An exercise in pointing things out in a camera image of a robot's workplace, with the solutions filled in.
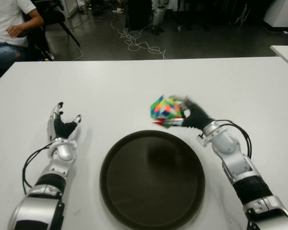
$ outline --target black tray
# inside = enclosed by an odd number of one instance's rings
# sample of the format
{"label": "black tray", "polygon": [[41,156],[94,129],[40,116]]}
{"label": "black tray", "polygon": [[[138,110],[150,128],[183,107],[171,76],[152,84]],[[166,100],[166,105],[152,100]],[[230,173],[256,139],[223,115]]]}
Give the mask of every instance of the black tray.
{"label": "black tray", "polygon": [[205,178],[194,151],[160,131],[140,131],[117,142],[100,174],[102,197],[131,229],[173,230],[198,211]]}

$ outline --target wire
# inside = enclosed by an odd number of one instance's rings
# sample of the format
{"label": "wire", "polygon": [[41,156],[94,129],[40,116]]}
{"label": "wire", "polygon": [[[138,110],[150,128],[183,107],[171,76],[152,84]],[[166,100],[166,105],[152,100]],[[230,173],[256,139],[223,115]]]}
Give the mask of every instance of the wire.
{"label": "wire", "polygon": [[[104,16],[98,16],[98,19],[94,18],[94,16],[92,16],[91,14],[88,15],[87,18],[85,18],[83,21],[77,22],[75,24],[75,26],[72,27],[67,27],[67,29],[69,30],[73,30],[73,29],[83,29],[83,25],[87,24],[90,25],[90,22],[106,22],[105,21],[105,17]],[[58,28],[58,29],[47,29],[47,31],[56,31],[56,30],[62,30],[62,28]]]}
{"label": "wire", "polygon": [[137,42],[137,39],[142,37],[142,31],[144,29],[148,28],[149,26],[151,26],[152,24],[149,24],[148,26],[144,27],[140,31],[130,31],[128,33],[127,31],[121,32],[118,28],[115,28],[112,24],[113,21],[114,21],[114,19],[110,23],[112,29],[117,30],[117,32],[120,34],[120,38],[126,38],[126,40],[124,40],[124,42],[128,45],[129,51],[135,52],[135,51],[138,51],[141,48],[143,48],[143,49],[147,49],[147,51],[151,54],[160,54],[164,60],[166,59],[165,58],[165,52],[166,52],[165,49],[163,51],[161,51],[161,48],[159,48],[157,46],[150,47],[147,42],[140,42],[140,43]]}
{"label": "wire", "polygon": [[81,55],[80,55],[79,57],[73,59],[72,61],[76,61],[76,60],[78,60],[78,59],[80,59],[80,58],[82,58],[82,57],[84,56],[84,53],[82,52],[82,50],[80,49],[80,47],[77,45],[76,42],[75,42],[75,44],[76,44],[78,50],[80,51]]}
{"label": "wire", "polygon": [[245,138],[245,141],[246,141],[246,146],[247,146],[247,149],[248,149],[247,156],[251,159],[252,158],[252,142],[251,142],[251,138],[248,135],[248,133],[242,127],[240,127],[237,124],[235,124],[233,121],[230,121],[230,120],[217,120],[217,121],[226,121],[228,123],[222,124],[222,125],[220,125],[220,127],[232,126],[232,127],[237,128],[243,134],[243,136]]}
{"label": "wire", "polygon": [[50,145],[51,145],[51,143],[48,144],[48,145],[46,145],[46,146],[44,146],[43,148],[35,151],[35,152],[32,153],[32,154],[27,158],[27,160],[25,161],[24,167],[23,167],[23,173],[22,173],[22,183],[23,183],[23,188],[24,188],[24,194],[25,194],[25,195],[27,194],[26,189],[25,189],[25,184],[26,184],[28,187],[32,188],[32,186],[29,184],[29,182],[28,182],[28,181],[26,180],[26,178],[25,178],[26,168],[28,167],[29,163],[30,163],[42,150],[49,149],[49,146],[50,146]]}

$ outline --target white cable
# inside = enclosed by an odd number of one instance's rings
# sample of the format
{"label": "white cable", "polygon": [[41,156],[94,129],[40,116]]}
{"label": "white cable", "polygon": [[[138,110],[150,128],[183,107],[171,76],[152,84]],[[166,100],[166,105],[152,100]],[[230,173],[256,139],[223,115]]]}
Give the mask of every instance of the white cable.
{"label": "white cable", "polygon": [[75,42],[75,44],[76,44],[76,46],[78,47],[78,50],[80,51],[81,55],[80,55],[79,57],[77,57],[77,58],[73,59],[72,61],[78,60],[78,59],[80,59],[80,58],[82,58],[82,57],[84,56],[84,54],[83,54],[82,50],[80,49],[80,47],[77,45],[77,43],[76,43],[76,42]]}
{"label": "white cable", "polygon": [[130,31],[129,33],[127,31],[123,31],[121,32],[118,28],[115,28],[112,24],[112,22],[114,21],[114,19],[111,21],[110,25],[112,27],[112,29],[117,30],[117,32],[120,34],[120,38],[126,38],[127,40],[124,40],[124,42],[128,45],[128,50],[129,51],[138,51],[141,48],[143,49],[147,49],[147,51],[151,54],[160,54],[163,59],[165,60],[165,51],[161,51],[161,48],[156,47],[156,46],[152,46],[150,47],[149,44],[147,42],[140,42],[137,43],[137,39],[139,39],[140,37],[142,37],[142,31],[146,28],[148,28],[149,26],[151,26],[151,24],[149,24],[148,26],[144,27],[142,30],[140,31]]}

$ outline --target dark floor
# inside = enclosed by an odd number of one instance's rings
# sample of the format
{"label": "dark floor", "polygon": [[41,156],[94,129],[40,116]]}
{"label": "dark floor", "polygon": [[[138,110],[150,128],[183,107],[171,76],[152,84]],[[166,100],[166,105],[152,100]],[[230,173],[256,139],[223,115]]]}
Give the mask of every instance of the dark floor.
{"label": "dark floor", "polygon": [[[94,20],[92,15],[76,13],[66,21],[69,28],[81,44],[83,56],[78,60],[143,60],[162,59],[160,54],[150,54],[141,49],[137,52],[128,50],[128,45],[120,38],[125,16],[113,18],[106,13],[103,19]],[[200,25],[193,25],[192,31],[183,28],[177,31],[177,24],[172,18],[164,21],[165,32],[159,36],[142,32],[138,42],[146,41],[150,46],[166,50],[166,59],[179,58],[232,58],[232,57],[267,57],[274,56],[271,45],[287,45],[288,34],[271,32],[259,25],[212,25],[206,32]],[[59,25],[47,27],[47,39],[55,60],[73,60],[81,53],[73,40]]]}

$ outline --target white t-shirt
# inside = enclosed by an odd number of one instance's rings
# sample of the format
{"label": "white t-shirt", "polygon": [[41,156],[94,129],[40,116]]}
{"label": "white t-shirt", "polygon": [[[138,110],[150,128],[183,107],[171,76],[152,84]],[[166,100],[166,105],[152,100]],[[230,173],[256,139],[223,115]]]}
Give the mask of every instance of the white t-shirt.
{"label": "white t-shirt", "polygon": [[0,0],[0,42],[16,46],[27,46],[26,38],[12,38],[6,29],[10,25],[24,23],[22,11],[28,14],[35,9],[30,0]]}

